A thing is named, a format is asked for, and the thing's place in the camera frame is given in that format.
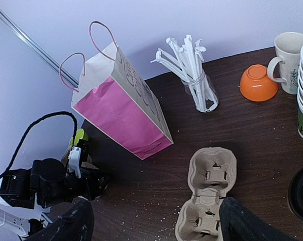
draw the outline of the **black cable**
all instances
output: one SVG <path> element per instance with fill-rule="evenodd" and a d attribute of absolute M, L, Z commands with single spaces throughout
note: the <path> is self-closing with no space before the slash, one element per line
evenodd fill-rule
<path fill-rule="evenodd" d="M 71 117 L 73 119 L 73 122 L 74 122 L 74 130 L 73 130 L 73 142 L 72 142 L 72 146 L 74 146 L 74 141 L 75 141 L 75 135 L 76 135 L 76 131 L 77 131 L 77 120 L 75 118 L 75 116 L 70 113 L 70 112 L 67 112 L 67 111 L 59 111 L 59 112 L 54 112 L 54 113 L 50 113 L 50 114 L 46 114 L 45 116 L 37 119 L 36 121 L 34 121 L 33 123 L 31 123 L 29 125 L 29 127 L 27 127 L 26 131 L 24 132 L 19 144 L 17 145 L 16 149 L 15 149 L 15 152 L 12 156 L 12 159 L 11 159 L 11 162 L 9 163 L 9 165 L 7 166 L 7 168 L 5 169 L 5 171 L 0 174 L 0 178 L 2 178 L 3 176 L 5 176 L 5 174 L 10 170 L 10 168 L 12 167 L 13 163 L 14 163 L 14 160 L 17 156 L 17 153 L 18 151 L 20 150 L 21 146 L 22 146 L 22 143 L 26 137 L 26 135 L 29 133 L 29 131 L 31 130 L 31 128 L 33 126 L 35 126 L 36 124 L 38 124 L 39 122 L 47 119 L 47 118 L 50 118 L 50 117 L 53 117 L 53 116 L 57 116 L 57 115 L 68 115 L 69 117 Z"/>

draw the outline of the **metal rod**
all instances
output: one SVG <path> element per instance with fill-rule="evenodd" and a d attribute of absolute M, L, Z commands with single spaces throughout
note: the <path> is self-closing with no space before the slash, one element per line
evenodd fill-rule
<path fill-rule="evenodd" d="M 59 71 L 59 64 L 46 53 L 34 40 L 32 40 L 19 26 L 17 26 L 1 9 L 0 20 L 8 26 L 27 46 L 29 46 L 35 53 L 37 53 L 41 59 L 43 59 L 49 66 L 51 66 L 56 72 Z M 78 81 L 66 70 L 61 70 L 62 76 L 73 87 L 78 86 Z"/>

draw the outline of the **black object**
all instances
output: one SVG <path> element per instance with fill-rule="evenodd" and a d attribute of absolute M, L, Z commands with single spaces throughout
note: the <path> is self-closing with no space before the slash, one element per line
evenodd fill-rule
<path fill-rule="evenodd" d="M 9 170 L 3 177 L 0 196 L 13 207 L 34 208 L 37 203 L 51 207 L 61 202 L 72 202 L 83 196 L 92 201 L 101 196 L 110 174 L 97 169 L 80 168 L 81 178 L 66 176 L 64 165 L 56 159 L 35 160 L 32 169 Z"/>
<path fill-rule="evenodd" d="M 290 183 L 288 203 L 292 212 L 303 220 L 303 168 L 296 173 Z"/>
<path fill-rule="evenodd" d="M 94 215 L 91 203 L 82 200 L 47 228 L 27 238 L 27 241 L 91 241 Z"/>
<path fill-rule="evenodd" d="M 43 229 L 42 222 L 40 222 L 37 219 L 30 219 L 29 223 L 30 223 L 30 231 L 28 232 L 29 236 L 34 235 Z"/>
<path fill-rule="evenodd" d="M 232 197 L 224 199 L 220 220 L 224 241 L 296 240 L 263 222 Z"/>
<path fill-rule="evenodd" d="M 3 176 L 0 196 L 12 207 L 34 208 L 35 194 L 30 191 L 30 170 L 17 169 Z"/>
<path fill-rule="evenodd" d="M 81 156 L 80 156 L 80 163 L 79 165 L 82 165 L 82 162 L 87 161 L 87 157 L 89 156 L 89 147 L 90 143 L 89 141 L 85 141 L 83 139 L 79 139 L 78 143 L 76 144 L 77 147 L 81 148 Z"/>

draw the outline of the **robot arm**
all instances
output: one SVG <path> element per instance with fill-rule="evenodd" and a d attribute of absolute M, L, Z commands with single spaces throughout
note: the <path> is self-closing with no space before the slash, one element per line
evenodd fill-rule
<path fill-rule="evenodd" d="M 13 207 L 42 208 L 72 202 L 78 196 L 89 201 L 99 197 L 110 175 L 97 169 L 80 167 L 88 156 L 88 141 L 73 147 L 65 167 L 52 158 L 35 160 L 31 169 L 9 170 L 2 178 L 0 197 Z"/>

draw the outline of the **mug handle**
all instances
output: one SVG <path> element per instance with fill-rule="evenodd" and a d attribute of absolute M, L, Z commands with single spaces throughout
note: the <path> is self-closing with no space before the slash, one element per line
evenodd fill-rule
<path fill-rule="evenodd" d="M 274 82 L 277 83 L 284 83 L 285 85 L 287 85 L 286 79 L 284 78 L 274 78 L 273 73 L 275 70 L 275 67 L 278 65 L 278 63 L 280 62 L 285 62 L 284 59 L 282 57 L 274 57 L 268 64 L 267 67 L 267 75 L 268 77 L 273 80 Z"/>

